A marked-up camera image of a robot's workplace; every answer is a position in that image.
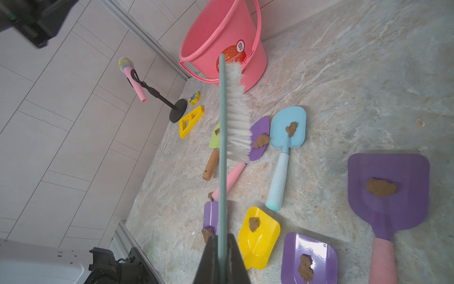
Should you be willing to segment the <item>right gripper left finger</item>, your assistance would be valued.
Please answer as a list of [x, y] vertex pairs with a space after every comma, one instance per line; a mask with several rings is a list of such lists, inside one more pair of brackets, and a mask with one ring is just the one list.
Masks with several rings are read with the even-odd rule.
[[209, 237], [199, 263], [194, 284], [218, 283], [218, 237]]

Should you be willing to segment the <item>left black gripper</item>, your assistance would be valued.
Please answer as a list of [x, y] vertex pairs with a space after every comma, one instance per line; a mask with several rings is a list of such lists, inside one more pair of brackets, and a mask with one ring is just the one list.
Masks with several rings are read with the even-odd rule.
[[36, 48], [57, 36], [77, 0], [1, 0], [1, 31], [15, 28]]

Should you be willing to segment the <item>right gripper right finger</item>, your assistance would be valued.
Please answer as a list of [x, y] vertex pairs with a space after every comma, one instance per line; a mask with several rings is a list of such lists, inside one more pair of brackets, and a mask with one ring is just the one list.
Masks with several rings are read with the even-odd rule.
[[227, 235], [227, 284], [251, 284], [238, 243], [231, 233]]

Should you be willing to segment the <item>green trowel wooden handle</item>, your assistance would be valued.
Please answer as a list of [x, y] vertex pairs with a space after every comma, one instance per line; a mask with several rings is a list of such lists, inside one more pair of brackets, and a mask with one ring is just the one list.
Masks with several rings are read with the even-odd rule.
[[212, 175], [214, 173], [214, 170], [216, 168], [216, 165], [218, 164], [219, 160], [219, 148], [220, 148], [220, 123], [218, 123], [215, 127], [215, 129], [212, 132], [211, 140], [209, 143], [209, 148], [212, 149], [212, 153], [210, 155], [210, 158], [208, 160], [207, 166], [204, 170], [204, 173], [202, 175], [203, 180], [205, 181], [210, 181], [212, 178]]

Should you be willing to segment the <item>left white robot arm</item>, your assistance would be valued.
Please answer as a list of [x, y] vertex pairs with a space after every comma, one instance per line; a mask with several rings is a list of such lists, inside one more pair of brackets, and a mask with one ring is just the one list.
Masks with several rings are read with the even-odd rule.
[[118, 68], [156, 54], [100, 2], [80, 1], [37, 49], [1, 34], [1, 282], [82, 284], [91, 249], [117, 248], [157, 151], [161, 106], [142, 103]]

